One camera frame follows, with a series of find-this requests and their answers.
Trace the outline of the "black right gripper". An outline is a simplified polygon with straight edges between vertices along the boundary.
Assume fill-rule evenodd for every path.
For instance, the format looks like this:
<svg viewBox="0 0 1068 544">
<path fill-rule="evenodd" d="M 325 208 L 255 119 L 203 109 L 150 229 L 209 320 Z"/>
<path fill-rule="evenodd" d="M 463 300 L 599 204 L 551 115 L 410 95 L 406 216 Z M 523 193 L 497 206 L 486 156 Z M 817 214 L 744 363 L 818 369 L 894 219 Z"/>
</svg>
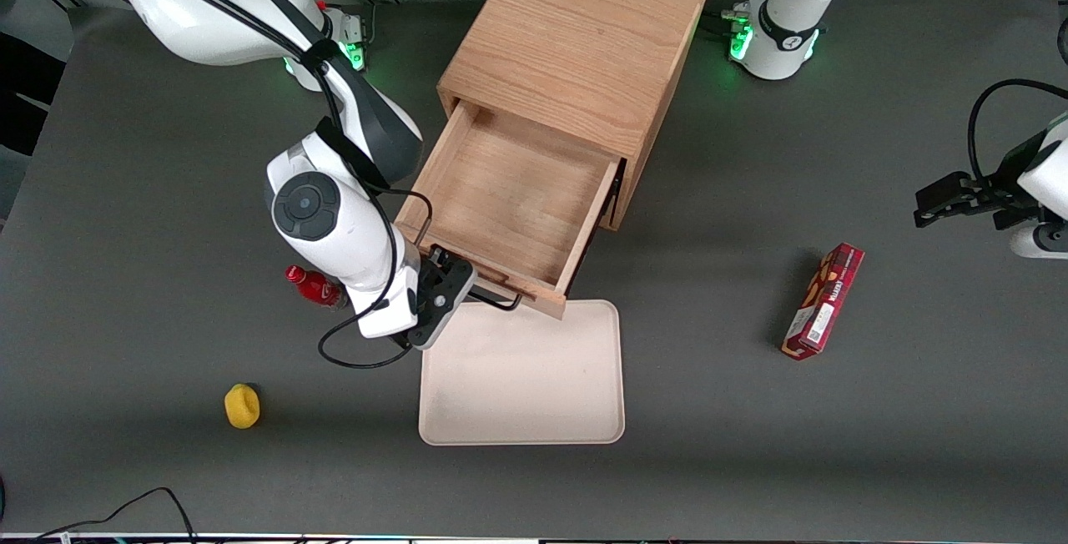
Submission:
<svg viewBox="0 0 1068 544">
<path fill-rule="evenodd" d="M 444 259 L 441 263 L 423 259 L 417 279 L 415 338 L 438 338 L 451 312 L 468 296 L 478 273 L 471 263 Z"/>
</svg>

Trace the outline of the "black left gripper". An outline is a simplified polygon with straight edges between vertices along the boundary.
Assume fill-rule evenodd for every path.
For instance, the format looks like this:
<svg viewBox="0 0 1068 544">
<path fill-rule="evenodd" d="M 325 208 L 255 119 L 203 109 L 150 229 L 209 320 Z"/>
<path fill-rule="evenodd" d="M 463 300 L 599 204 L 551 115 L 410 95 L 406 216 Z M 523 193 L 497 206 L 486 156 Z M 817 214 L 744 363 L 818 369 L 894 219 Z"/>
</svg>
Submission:
<svg viewBox="0 0 1068 544">
<path fill-rule="evenodd" d="M 1039 218 L 1039 203 L 1017 182 L 1035 159 L 1042 142 L 1045 131 L 1035 133 L 1022 144 L 1010 149 L 995 171 L 985 174 L 978 164 L 976 134 L 971 130 L 971 170 L 980 188 L 980 197 L 976 197 L 975 184 L 969 173 L 951 172 L 916 191 L 913 224 L 923 229 L 934 221 L 954 216 L 993 212 L 995 228 L 1004 231 L 1023 221 Z"/>
</svg>

